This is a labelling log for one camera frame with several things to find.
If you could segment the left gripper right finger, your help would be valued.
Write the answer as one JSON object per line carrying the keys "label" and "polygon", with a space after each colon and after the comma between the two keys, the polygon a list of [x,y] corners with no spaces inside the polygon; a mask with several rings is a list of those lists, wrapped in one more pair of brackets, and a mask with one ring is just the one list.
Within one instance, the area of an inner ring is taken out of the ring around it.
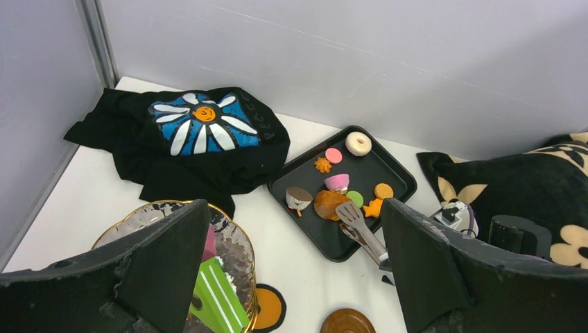
{"label": "left gripper right finger", "polygon": [[586,332],[587,271],[468,237],[389,198],[381,224],[409,332]]}

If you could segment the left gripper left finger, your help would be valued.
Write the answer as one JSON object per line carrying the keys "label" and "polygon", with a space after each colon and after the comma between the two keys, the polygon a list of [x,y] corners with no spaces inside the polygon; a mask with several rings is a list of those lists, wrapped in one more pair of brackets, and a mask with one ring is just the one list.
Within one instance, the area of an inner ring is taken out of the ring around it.
{"label": "left gripper left finger", "polygon": [[39,270],[1,275],[2,332],[181,332],[210,213],[162,220]]}

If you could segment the green cake slice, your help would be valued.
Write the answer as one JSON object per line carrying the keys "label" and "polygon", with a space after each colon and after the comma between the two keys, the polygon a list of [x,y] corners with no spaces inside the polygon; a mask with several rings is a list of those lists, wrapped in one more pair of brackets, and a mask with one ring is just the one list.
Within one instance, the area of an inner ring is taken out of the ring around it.
{"label": "green cake slice", "polygon": [[221,258],[201,263],[189,313],[212,332],[242,332],[250,323],[232,281],[232,276],[223,270]]}

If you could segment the metal tongs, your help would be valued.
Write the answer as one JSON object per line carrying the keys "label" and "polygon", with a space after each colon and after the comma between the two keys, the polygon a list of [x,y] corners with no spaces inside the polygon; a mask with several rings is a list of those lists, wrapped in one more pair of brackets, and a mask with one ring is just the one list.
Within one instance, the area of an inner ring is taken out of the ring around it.
{"label": "metal tongs", "polygon": [[335,213],[340,219],[343,233],[358,243],[383,272],[382,282],[395,286],[388,251],[367,227],[360,209],[352,201],[347,201],[338,205]]}

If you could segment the pink frosted cupcake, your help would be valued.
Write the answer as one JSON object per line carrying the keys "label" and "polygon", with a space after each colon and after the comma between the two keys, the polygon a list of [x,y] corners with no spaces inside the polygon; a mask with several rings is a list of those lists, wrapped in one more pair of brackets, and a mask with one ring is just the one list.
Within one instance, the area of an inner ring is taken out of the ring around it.
{"label": "pink frosted cupcake", "polygon": [[325,187],[329,191],[345,194],[349,187],[349,175],[347,173],[340,173],[330,176],[324,180]]}

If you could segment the chocolate macaron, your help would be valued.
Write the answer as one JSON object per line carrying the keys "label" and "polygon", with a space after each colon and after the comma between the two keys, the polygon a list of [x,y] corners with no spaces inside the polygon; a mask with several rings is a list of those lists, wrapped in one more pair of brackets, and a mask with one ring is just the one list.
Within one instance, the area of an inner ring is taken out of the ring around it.
{"label": "chocolate macaron", "polygon": [[286,189],[286,204],[289,209],[297,213],[298,217],[302,216],[302,210],[306,209],[312,200],[312,195],[303,188],[288,187]]}

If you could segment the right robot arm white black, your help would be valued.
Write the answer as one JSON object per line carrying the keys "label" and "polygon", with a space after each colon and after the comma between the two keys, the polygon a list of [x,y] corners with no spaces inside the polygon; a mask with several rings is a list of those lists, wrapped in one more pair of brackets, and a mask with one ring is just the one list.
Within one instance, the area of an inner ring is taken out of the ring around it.
{"label": "right robot arm white black", "polygon": [[494,216],[491,219],[488,243],[512,253],[551,259],[551,231],[521,217]]}

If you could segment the orange fish cookie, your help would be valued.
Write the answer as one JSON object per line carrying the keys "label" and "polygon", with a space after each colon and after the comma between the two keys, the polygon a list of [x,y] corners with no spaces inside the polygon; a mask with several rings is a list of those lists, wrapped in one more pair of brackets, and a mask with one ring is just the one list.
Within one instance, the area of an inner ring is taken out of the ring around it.
{"label": "orange fish cookie", "polygon": [[375,198],[374,200],[371,200],[368,205],[364,205],[362,207],[363,212],[364,212],[364,217],[365,218],[373,217],[375,219],[379,218],[380,213],[381,213],[382,204],[383,204],[382,199]]}

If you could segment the brown round coaster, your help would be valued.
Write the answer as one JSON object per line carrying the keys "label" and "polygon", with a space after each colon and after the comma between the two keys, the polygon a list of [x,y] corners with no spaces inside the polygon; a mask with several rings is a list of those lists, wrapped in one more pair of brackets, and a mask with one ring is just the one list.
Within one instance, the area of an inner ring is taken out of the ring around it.
{"label": "brown round coaster", "polygon": [[375,333],[376,330],[363,313],[350,308],[337,309],[326,317],[320,333]]}

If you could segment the small orange cookie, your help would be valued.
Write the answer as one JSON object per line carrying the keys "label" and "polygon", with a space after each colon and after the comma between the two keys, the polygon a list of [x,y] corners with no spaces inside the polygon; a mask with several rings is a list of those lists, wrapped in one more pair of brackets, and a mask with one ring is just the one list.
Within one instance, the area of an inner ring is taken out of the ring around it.
{"label": "small orange cookie", "polygon": [[389,184],[381,182],[374,187],[374,195],[380,200],[393,198],[394,194],[394,190]]}

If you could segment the green macaron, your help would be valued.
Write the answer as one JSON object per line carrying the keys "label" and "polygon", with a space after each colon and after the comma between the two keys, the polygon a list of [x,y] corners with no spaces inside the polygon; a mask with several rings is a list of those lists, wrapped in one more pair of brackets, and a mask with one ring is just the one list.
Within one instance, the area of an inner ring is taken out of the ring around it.
{"label": "green macaron", "polygon": [[355,204],[355,206],[362,208],[364,204],[364,197],[359,191],[349,190],[346,193],[346,197],[348,197]]}

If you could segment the orange black round coaster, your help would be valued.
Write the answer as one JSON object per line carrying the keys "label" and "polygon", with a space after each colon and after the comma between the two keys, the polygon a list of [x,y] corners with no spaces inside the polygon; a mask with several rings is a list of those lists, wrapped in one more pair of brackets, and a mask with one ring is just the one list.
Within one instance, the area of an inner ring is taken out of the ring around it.
{"label": "orange black round coaster", "polygon": [[287,305],[283,295],[268,284],[256,288],[258,314],[253,332],[273,332],[280,328],[286,317]]}

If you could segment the black floral blanket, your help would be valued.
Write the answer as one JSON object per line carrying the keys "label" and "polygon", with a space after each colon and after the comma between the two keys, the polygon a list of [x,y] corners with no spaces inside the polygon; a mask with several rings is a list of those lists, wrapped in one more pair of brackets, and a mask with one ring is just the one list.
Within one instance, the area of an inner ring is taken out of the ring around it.
{"label": "black floral blanket", "polygon": [[494,216],[528,219],[549,230],[556,264],[587,268],[587,133],[553,137],[539,148],[490,160],[417,154],[441,205],[472,209],[477,239],[487,241]]}

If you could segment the black flower-print cloth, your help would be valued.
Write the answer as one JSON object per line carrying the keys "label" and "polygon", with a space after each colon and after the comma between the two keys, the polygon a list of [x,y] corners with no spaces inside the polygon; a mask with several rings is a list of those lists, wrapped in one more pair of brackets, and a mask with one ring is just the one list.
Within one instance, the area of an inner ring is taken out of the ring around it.
{"label": "black flower-print cloth", "polygon": [[207,91],[105,89],[65,134],[68,142],[111,153],[140,199],[203,199],[234,216],[235,195],[268,182],[284,165],[287,129],[240,87]]}

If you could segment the black serving tray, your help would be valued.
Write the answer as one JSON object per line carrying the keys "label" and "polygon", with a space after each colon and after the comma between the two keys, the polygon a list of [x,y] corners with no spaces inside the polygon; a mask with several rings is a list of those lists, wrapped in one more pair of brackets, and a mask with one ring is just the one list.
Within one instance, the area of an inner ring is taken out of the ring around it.
{"label": "black serving tray", "polygon": [[[371,142],[364,156],[353,155],[345,146],[347,136],[361,133]],[[339,199],[355,201],[365,207],[376,199],[379,184],[392,188],[393,197],[405,203],[417,190],[413,175],[365,129],[348,126],[309,151],[285,164],[267,188],[293,222],[313,245],[332,262],[344,262],[359,245],[340,229],[337,221],[322,218],[313,205],[298,212],[286,203],[286,191],[299,187],[312,196],[331,191]]]}

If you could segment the pink macaron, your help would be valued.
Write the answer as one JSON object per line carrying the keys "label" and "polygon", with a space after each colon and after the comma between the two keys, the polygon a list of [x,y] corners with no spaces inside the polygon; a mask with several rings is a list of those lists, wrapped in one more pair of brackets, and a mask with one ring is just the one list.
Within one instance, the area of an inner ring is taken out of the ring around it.
{"label": "pink macaron", "polygon": [[325,151],[325,158],[332,164],[338,164],[342,162],[343,154],[337,148],[328,148]]}

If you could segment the orange swirl cookie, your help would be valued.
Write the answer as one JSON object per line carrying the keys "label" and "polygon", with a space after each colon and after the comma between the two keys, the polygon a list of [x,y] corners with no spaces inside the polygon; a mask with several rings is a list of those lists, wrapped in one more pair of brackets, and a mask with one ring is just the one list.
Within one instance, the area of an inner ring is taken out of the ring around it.
{"label": "orange swirl cookie", "polygon": [[325,157],[318,157],[314,162],[314,167],[320,173],[330,173],[332,169],[331,162]]}

